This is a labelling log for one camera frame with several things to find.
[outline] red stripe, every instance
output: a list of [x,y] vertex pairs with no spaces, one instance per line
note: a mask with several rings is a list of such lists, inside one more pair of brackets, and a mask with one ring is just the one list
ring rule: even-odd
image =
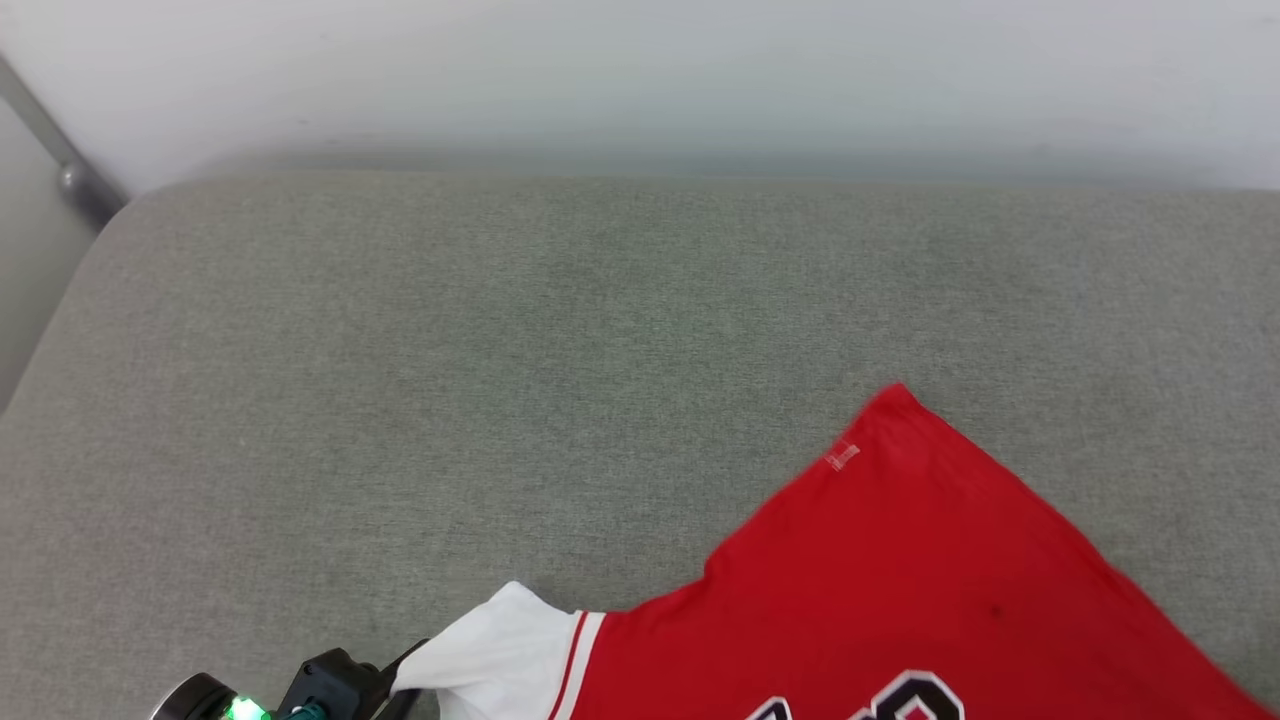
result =
[[573,669],[573,655],[577,653],[577,637],[582,634],[582,625],[586,624],[586,612],[577,619],[577,628],[573,629],[573,641],[568,646],[568,660],[564,661],[564,678],[561,679],[561,692],[556,696],[556,705],[552,706],[552,714],[547,720],[556,720],[556,714],[559,712],[559,703],[564,701],[564,691],[568,689],[568,674]]

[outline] fabric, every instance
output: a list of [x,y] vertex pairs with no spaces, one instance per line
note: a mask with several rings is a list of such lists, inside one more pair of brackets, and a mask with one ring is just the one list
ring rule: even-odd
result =
[[[415,651],[397,688],[449,688],[444,720],[1270,717],[904,386],[730,536],[698,582],[571,623],[503,614],[512,596],[544,607],[507,585]],[[535,633],[559,642],[502,650]],[[454,692],[475,702],[453,711]]]
[[0,697],[696,579],[893,379],[1280,705],[1274,193],[302,173],[141,199],[0,416]]

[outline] gray cushion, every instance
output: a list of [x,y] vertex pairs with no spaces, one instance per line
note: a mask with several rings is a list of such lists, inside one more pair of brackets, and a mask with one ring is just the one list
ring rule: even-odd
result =
[[879,387],[1280,706],[1280,196],[296,174],[133,204],[0,419],[0,697],[274,703],[518,579],[626,607]]

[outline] basketball jersey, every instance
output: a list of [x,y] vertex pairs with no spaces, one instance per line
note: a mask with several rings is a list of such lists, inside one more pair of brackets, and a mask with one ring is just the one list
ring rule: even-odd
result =
[[626,612],[512,583],[401,665],[444,720],[1270,717],[904,386]]

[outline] white fabric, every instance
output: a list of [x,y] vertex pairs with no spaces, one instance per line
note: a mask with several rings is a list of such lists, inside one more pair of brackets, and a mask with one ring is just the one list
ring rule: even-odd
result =
[[580,618],[507,583],[410,653],[392,691],[436,691],[440,720],[548,720]]

